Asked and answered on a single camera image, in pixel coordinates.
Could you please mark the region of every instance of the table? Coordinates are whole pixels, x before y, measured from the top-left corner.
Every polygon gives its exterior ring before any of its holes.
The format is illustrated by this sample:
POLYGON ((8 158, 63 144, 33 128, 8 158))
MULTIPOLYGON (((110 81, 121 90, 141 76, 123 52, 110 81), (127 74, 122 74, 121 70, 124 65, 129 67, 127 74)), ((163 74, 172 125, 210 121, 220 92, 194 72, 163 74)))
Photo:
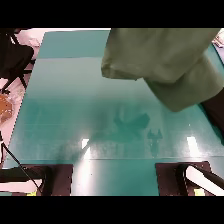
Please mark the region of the table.
POLYGON ((158 195, 156 162, 208 160, 224 178, 224 147, 198 105, 172 113, 143 80, 102 77, 108 34, 45 34, 9 149, 23 164, 73 163, 71 195, 158 195))

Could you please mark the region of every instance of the glossy table surface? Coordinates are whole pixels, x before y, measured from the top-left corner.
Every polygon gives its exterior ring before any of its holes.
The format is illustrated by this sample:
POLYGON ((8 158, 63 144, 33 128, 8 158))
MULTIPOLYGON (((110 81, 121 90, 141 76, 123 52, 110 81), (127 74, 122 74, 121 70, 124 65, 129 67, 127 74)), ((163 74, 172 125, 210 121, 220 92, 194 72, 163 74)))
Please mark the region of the glossy table surface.
POLYGON ((45 35, 9 149, 24 164, 73 163, 71 195, 158 195, 156 162, 208 160, 224 178, 224 146, 198 105, 173 113, 143 80, 102 77, 108 33, 45 35))

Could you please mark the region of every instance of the wire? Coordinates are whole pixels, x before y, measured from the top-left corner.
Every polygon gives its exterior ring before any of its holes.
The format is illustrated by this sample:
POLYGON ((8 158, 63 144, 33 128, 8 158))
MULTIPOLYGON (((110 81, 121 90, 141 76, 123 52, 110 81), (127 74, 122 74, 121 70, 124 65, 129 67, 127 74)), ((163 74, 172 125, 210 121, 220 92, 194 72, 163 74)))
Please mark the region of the wire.
POLYGON ((21 165, 21 163, 19 162, 18 159, 16 159, 16 157, 12 154, 12 152, 9 151, 9 149, 6 147, 5 143, 2 142, 1 143, 1 148, 5 148, 6 152, 9 153, 9 155, 18 163, 19 167, 21 168, 21 170, 24 172, 24 174, 34 183, 34 185, 36 186, 37 190, 40 192, 40 194, 42 195, 42 191, 40 190, 40 188, 38 187, 37 183, 34 181, 34 179, 32 177, 30 177, 30 175, 26 172, 26 170, 24 169, 24 167, 21 165))

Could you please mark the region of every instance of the olive green towel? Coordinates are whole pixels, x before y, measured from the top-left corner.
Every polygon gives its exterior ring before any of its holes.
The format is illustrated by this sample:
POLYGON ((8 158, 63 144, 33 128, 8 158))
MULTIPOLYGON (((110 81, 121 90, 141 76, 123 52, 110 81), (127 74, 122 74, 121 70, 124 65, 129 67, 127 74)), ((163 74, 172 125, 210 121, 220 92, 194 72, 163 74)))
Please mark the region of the olive green towel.
POLYGON ((220 28, 112 28, 102 74, 144 78, 172 111, 205 101, 223 88, 221 75, 204 51, 220 28))

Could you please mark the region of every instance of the green table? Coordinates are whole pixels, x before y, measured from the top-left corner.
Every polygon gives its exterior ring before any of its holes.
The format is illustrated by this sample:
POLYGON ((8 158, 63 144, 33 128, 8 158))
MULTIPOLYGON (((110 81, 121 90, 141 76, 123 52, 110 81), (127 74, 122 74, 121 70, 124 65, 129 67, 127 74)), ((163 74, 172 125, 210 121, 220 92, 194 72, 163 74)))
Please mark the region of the green table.
POLYGON ((208 160, 224 178, 224 147, 199 106, 172 113, 143 80, 102 77, 107 36, 45 35, 9 149, 24 164, 73 163, 72 195, 158 195, 156 162, 208 160))

